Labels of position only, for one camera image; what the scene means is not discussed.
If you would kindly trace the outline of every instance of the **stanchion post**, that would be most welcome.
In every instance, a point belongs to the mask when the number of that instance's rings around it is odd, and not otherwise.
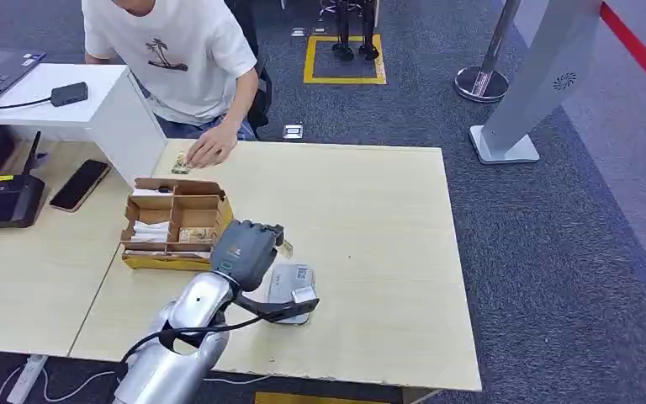
[[[602,0],[550,0],[514,83],[486,124],[472,126],[484,164],[536,162],[527,132],[585,79]]]
[[[509,81],[503,74],[495,71],[494,67],[499,58],[501,42],[514,22],[519,3],[521,0],[506,0],[481,66],[467,67],[457,73],[454,78],[454,87],[462,97],[478,103],[494,103],[506,94],[506,90],[509,89]]]

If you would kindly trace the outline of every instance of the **yellow floor marking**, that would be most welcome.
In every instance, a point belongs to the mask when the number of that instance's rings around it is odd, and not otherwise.
[[[325,398],[299,396],[296,394],[261,393],[257,391],[254,404],[385,404],[376,401],[344,400],[341,398]]]
[[[375,77],[313,77],[315,47],[318,42],[337,42],[337,36],[311,35],[305,52],[303,82],[306,84],[387,84],[385,64],[383,63],[383,44],[380,34],[373,35],[373,45],[378,48],[380,56],[375,59]],[[351,42],[363,42],[362,36],[351,36]]]

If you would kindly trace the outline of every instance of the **black phone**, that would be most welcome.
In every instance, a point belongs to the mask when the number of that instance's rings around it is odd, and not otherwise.
[[[87,160],[50,200],[50,206],[66,212],[75,212],[109,171],[108,164]]]

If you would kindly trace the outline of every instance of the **cardboard box compartment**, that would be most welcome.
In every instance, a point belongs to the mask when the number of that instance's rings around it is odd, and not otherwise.
[[[209,253],[234,218],[224,190],[217,183],[164,178],[137,178],[135,187],[150,192],[135,191],[127,199],[123,261],[131,268],[209,270]],[[133,241],[137,221],[166,223],[166,239]]]

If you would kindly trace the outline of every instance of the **man's hand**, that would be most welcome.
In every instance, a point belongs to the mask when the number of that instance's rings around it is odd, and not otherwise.
[[[186,163],[190,167],[207,167],[226,160],[238,142],[239,128],[223,120],[219,125],[204,132],[187,152]]]

